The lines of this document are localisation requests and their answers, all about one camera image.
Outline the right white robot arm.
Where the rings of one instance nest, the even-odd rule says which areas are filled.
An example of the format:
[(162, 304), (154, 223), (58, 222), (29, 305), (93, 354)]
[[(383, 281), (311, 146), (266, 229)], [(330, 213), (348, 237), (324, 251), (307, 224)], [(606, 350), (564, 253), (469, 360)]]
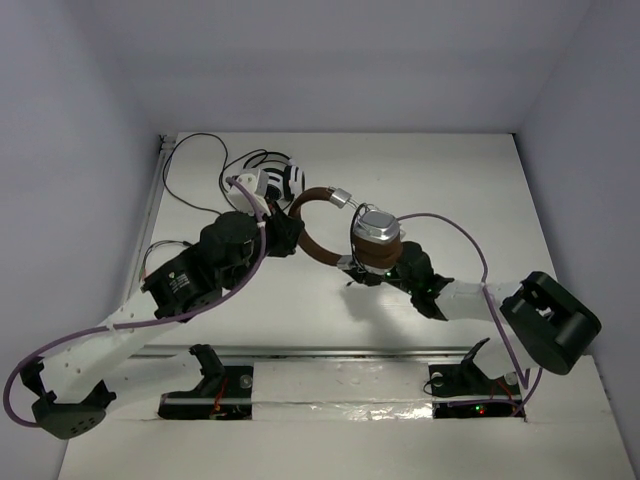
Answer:
[(455, 369), (470, 391), (483, 393), (510, 373), (539, 368), (568, 374), (602, 330), (601, 321), (553, 277), (540, 271), (506, 283), (465, 282), (435, 272), (416, 243), (388, 268), (373, 268), (351, 256), (338, 268), (367, 286), (386, 283), (406, 293), (422, 316), (442, 322), (481, 320), (498, 337), (479, 340)]

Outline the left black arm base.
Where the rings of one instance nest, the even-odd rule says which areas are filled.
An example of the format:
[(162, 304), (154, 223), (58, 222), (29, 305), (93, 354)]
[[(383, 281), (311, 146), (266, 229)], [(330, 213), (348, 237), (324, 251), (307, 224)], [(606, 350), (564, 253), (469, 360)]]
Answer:
[(210, 345), (194, 345), (189, 354), (199, 363), (201, 379), (191, 390), (163, 394), (158, 416), (179, 421), (251, 420), (254, 367), (225, 366)]

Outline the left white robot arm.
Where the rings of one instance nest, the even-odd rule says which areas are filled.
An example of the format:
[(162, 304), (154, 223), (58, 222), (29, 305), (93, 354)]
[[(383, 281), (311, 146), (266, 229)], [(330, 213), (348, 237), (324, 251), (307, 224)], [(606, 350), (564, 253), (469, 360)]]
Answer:
[(130, 358), (238, 294), (265, 257), (294, 254), (303, 228), (301, 218), (276, 205), (259, 216), (226, 212), (205, 226), (196, 243), (148, 274), (98, 326), (56, 340), (22, 362), (21, 383), (37, 397), (31, 426), (68, 440), (146, 397), (218, 400), (228, 377), (209, 344), (148, 363)]

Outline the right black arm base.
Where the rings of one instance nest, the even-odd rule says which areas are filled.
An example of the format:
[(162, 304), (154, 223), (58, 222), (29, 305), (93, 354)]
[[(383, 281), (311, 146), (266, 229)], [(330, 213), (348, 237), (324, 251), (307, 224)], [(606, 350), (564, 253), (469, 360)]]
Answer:
[(508, 385), (505, 377), (489, 379), (474, 363), (485, 338), (474, 345), (457, 364), (429, 367), (423, 392), (433, 400), (435, 419), (483, 419), (523, 417), (522, 396), (517, 383)]

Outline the brown silver headphones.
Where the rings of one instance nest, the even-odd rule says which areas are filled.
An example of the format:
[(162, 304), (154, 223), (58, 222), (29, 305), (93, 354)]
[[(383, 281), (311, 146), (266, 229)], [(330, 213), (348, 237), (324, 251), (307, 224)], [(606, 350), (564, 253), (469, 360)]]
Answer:
[(339, 209), (353, 207), (349, 228), (351, 261), (376, 269), (394, 267), (403, 251), (402, 230), (395, 216), (367, 203), (357, 204), (349, 192), (334, 187), (304, 191), (291, 205), (289, 216), (302, 219), (302, 207), (310, 202), (328, 202)]

